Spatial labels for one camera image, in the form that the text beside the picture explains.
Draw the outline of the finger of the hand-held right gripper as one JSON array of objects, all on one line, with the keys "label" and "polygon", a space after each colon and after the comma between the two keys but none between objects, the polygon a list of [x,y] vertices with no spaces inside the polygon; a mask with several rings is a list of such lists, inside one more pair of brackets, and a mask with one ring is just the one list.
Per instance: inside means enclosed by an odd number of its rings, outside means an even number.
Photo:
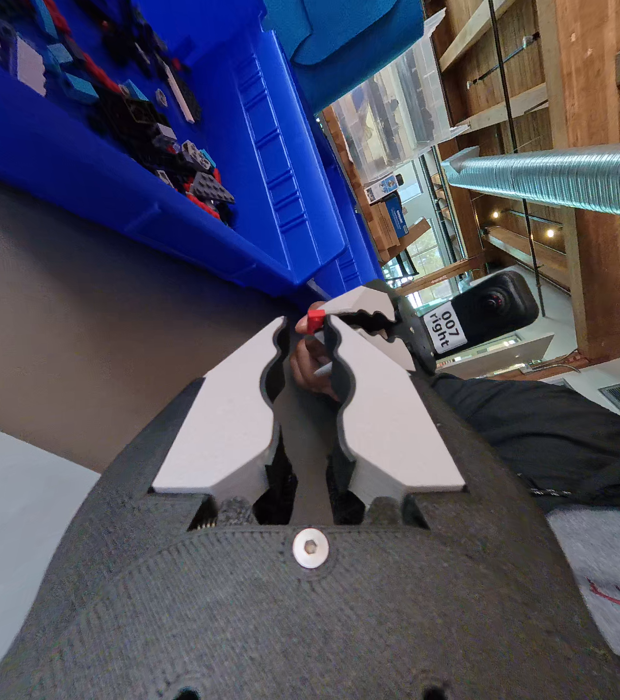
[{"label": "finger of the hand-held right gripper", "polygon": [[326,315],[340,318],[347,326],[370,336],[394,337],[398,322],[397,302],[382,289],[357,287],[323,304]]},{"label": "finger of the hand-held right gripper", "polygon": [[364,328],[354,326],[354,331],[366,339],[367,342],[370,342],[373,346],[375,346],[376,349],[393,360],[393,362],[397,363],[405,371],[416,371],[416,364],[414,363],[413,357],[402,339],[387,338],[382,330],[375,333],[369,333]]}]

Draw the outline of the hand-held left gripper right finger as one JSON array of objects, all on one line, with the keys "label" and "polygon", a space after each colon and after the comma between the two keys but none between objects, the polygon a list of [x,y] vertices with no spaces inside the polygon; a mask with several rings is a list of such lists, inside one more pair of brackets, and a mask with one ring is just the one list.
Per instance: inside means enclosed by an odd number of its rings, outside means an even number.
[{"label": "hand-held left gripper right finger", "polygon": [[331,457],[338,492],[362,503],[461,492],[464,478],[413,384],[416,371],[405,371],[337,316],[325,317],[323,338],[340,399]]}]

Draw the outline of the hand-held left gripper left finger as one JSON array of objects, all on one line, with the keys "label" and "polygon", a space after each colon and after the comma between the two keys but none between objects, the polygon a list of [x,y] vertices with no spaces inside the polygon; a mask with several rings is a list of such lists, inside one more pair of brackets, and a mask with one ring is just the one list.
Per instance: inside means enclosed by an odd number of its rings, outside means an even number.
[{"label": "hand-held left gripper left finger", "polygon": [[285,385],[288,320],[280,316],[209,370],[152,482],[157,494],[255,503],[280,445],[273,402]]}]

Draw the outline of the blue plastic bin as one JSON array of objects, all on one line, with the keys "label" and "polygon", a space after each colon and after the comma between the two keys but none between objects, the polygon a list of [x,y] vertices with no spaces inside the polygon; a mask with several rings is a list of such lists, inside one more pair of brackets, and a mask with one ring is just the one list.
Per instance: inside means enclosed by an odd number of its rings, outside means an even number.
[{"label": "blue plastic bin", "polygon": [[[236,284],[289,295],[346,247],[343,226],[279,41],[262,1],[135,1],[172,55],[201,126],[177,136],[209,153],[235,198],[214,219],[80,119],[0,67],[0,180]],[[87,53],[111,76],[94,24],[58,1]]]},{"label": "blue plastic bin", "polygon": [[311,117],[310,124],[343,226],[346,247],[337,258],[316,272],[304,286],[288,295],[289,300],[304,309],[311,302],[332,299],[359,285],[383,278],[374,241],[346,176],[334,140],[323,123],[314,116]]}]

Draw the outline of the pile of toy bricks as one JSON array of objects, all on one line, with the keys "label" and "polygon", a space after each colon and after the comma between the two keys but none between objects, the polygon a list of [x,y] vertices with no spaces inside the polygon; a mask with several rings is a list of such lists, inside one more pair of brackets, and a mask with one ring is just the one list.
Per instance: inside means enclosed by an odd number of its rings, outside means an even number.
[{"label": "pile of toy bricks", "polygon": [[57,1],[0,1],[0,67],[232,227],[235,198],[218,166],[171,124],[177,107],[185,127],[201,126],[201,107],[186,82],[190,67],[171,54],[136,2],[75,5],[93,22],[116,76],[79,45]]}]

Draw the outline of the person's right forearm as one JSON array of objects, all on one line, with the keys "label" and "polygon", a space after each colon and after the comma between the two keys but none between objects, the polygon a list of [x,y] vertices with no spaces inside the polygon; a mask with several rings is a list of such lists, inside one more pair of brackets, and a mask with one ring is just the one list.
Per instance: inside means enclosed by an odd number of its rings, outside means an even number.
[{"label": "person's right forearm", "polygon": [[575,390],[542,381],[462,380],[438,374],[431,388],[468,423],[545,513],[567,507],[620,510],[620,415]]}]

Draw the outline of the person's right hand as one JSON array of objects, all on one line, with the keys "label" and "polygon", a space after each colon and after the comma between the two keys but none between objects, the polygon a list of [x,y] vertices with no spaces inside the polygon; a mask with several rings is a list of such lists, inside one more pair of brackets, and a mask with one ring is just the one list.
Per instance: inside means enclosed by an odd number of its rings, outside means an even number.
[{"label": "person's right hand", "polygon": [[308,333],[307,314],[297,321],[295,333],[299,340],[290,354],[288,362],[297,385],[316,395],[327,396],[335,404],[338,404],[339,398],[332,389],[330,374],[322,376],[315,374],[322,366],[330,362],[330,358],[323,343]]}]

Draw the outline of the wooden workbench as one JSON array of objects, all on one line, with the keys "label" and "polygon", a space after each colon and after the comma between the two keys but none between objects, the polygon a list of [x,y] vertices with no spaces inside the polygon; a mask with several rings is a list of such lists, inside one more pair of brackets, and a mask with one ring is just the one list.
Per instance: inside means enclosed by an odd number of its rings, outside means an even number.
[{"label": "wooden workbench", "polygon": [[357,168],[350,157],[346,139],[340,129],[339,120],[332,107],[323,109],[322,117],[339,155],[350,190],[355,196],[358,214],[366,225],[380,263],[384,265],[389,260],[407,251],[411,244],[417,242],[422,235],[431,230],[431,225],[427,220],[422,219],[409,227],[402,238],[398,238],[397,230],[394,227],[387,206],[385,204],[369,204]]}]

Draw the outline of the blue cardboard box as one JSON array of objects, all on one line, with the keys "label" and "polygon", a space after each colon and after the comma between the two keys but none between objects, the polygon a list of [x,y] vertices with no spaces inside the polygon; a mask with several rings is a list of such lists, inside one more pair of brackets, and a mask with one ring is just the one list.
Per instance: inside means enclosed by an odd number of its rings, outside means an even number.
[{"label": "blue cardboard box", "polygon": [[383,202],[393,225],[395,236],[397,240],[401,240],[409,233],[409,227],[405,222],[400,195],[397,191],[392,192],[384,198]]}]

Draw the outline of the clear plastic storage container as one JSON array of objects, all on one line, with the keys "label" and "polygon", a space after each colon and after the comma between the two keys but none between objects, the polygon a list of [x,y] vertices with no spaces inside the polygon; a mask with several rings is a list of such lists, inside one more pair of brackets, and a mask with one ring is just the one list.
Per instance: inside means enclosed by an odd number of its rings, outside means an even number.
[{"label": "clear plastic storage container", "polygon": [[365,185],[470,130],[453,126],[432,35],[445,9],[394,61],[332,103],[351,161]]}]

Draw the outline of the open instruction booklet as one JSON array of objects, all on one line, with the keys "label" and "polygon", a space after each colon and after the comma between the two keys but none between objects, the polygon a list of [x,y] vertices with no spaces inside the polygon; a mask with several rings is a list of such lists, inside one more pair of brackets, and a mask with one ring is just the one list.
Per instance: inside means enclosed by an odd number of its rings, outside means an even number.
[{"label": "open instruction booklet", "polygon": [[0,432],[0,659],[99,475]]}]

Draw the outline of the light blue felt bag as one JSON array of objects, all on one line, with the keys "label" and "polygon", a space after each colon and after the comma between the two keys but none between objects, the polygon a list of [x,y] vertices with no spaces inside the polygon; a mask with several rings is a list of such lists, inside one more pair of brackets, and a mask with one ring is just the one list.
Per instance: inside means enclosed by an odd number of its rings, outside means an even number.
[{"label": "light blue felt bag", "polygon": [[424,33],[422,1],[264,1],[264,28],[312,114],[399,57]]}]

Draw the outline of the silver ventilation duct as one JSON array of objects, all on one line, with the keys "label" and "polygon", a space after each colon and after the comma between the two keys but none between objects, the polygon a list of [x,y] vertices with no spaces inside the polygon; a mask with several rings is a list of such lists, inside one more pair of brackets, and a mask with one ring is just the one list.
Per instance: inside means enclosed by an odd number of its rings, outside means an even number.
[{"label": "silver ventilation duct", "polygon": [[474,146],[442,169],[452,187],[620,216],[620,144],[490,156]]}]

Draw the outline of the wooden wall structure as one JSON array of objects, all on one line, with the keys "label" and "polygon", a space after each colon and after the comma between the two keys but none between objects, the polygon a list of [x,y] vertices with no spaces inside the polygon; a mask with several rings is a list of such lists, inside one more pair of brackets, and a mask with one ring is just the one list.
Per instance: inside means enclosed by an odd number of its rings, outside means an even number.
[{"label": "wooden wall structure", "polygon": [[[620,143],[620,1],[426,1],[451,121],[444,162]],[[522,262],[570,295],[587,365],[620,358],[620,216],[444,185],[469,256]]]}]

